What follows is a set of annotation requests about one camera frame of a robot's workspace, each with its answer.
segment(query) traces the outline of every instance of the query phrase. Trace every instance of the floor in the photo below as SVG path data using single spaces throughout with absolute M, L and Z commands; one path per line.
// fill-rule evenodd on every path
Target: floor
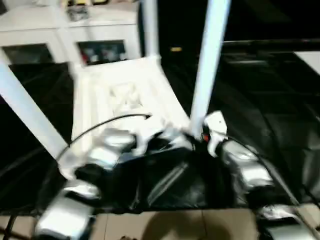
M 303 206 L 301 213 L 313 226 L 320 223 L 320 212 L 314 205 Z M 0 226 L 5 227 L 8 219 L 0 217 Z M 30 237 L 33 223 L 32 217 L 18 217 L 13 231 Z M 248 209 L 189 210 L 102 214 L 90 240 L 119 240 L 122 236 L 138 240 L 255 240 L 258 234 Z

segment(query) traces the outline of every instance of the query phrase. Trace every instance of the black cable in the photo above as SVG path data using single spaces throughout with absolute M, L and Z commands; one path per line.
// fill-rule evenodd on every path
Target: black cable
M 75 144 L 79 139 L 81 139 L 84 135 L 88 134 L 89 132 L 91 132 L 92 130 L 104 125 L 104 124 L 108 124 L 111 123 L 115 120 L 118 119 L 124 119 L 124 118 L 130 118 L 130 117 L 138 117 L 138 116 L 142 116 L 145 117 L 146 119 L 150 118 L 152 115 L 150 114 L 144 114 L 144 113 L 134 113 L 134 114 L 126 114 L 126 115 L 121 115 L 121 116 L 115 116 L 113 118 L 110 118 L 106 121 L 100 122 L 90 128 L 88 128 L 87 130 L 85 130 L 84 132 L 82 132 L 81 134 L 79 134 L 75 139 L 73 139 L 68 146 L 66 146 L 64 149 L 62 149 L 62 151 L 59 153 L 59 155 L 56 158 L 56 161 L 58 162 L 60 160 L 60 158 L 62 157 L 62 155 L 73 145 Z
M 16 219 L 17 219 L 17 216 L 10 216 L 9 221 L 6 225 L 6 228 L 4 230 L 3 240 L 9 240 L 9 238 L 11 237 L 12 228 L 14 227 Z

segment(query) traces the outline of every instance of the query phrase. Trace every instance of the wire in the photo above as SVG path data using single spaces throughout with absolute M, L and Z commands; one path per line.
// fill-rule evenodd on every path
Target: wire
M 62 149 L 62 151 L 59 153 L 59 155 L 57 156 L 56 158 L 56 161 L 59 162 L 60 158 L 62 157 L 62 155 L 73 145 L 75 144 L 79 139 L 81 139 L 83 136 L 85 136 L 86 134 L 88 134 L 89 132 L 91 132 L 92 130 L 102 126 L 102 125 L 105 125 L 105 124 L 108 124 L 108 123 L 111 123 L 115 120 L 119 120 L 119 119 L 124 119 L 124 118 L 130 118 L 130 117 L 138 117 L 138 116 L 142 116 L 142 117 L 145 117 L 146 119 L 150 118 L 152 115 L 150 114 L 143 114 L 143 113 L 134 113 L 134 114 L 126 114 L 126 115 L 121 115 L 121 116 L 115 116 L 113 118 L 110 118 L 106 121 L 103 121 L 103 122 L 100 122 L 90 128 L 88 128 L 87 130 L 85 130 L 84 132 L 82 132 L 81 134 L 79 134 L 77 137 L 75 137 L 70 143 L 68 146 L 66 146 L 64 149 Z

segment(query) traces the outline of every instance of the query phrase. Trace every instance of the white cabinet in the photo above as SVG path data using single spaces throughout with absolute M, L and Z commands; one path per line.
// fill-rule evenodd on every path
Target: white cabinet
M 0 58 L 10 64 L 10 58 L 3 47 L 45 44 L 55 63 L 69 60 L 70 46 L 61 39 L 60 20 L 53 15 L 50 6 L 18 6 L 0 17 Z M 137 26 L 137 3 L 118 3 L 89 6 L 89 19 L 65 23 L 71 35 L 70 41 L 100 42 L 123 41 L 126 57 L 137 59 L 141 56 Z

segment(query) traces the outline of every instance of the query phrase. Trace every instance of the white pole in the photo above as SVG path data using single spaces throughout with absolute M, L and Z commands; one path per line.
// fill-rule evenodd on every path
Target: white pole
M 145 55 L 159 57 L 157 0 L 144 0 L 142 6 Z
M 67 60 L 70 65 L 70 72 L 74 78 L 77 77 L 77 70 L 83 67 L 83 61 L 79 48 L 69 31 L 69 19 L 65 9 L 60 5 L 59 0 L 51 0 L 50 10 L 55 23 L 57 24 L 57 35 L 61 41 Z
M 10 68 L 2 62 L 0 62 L 0 95 L 49 154 L 56 159 L 67 143 L 39 109 Z M 17 134 L 16 137 L 19 138 L 18 132 L 13 131 L 12 134 Z
M 191 108 L 190 131 L 200 137 L 207 114 L 224 40 L 231 0 L 209 0 Z

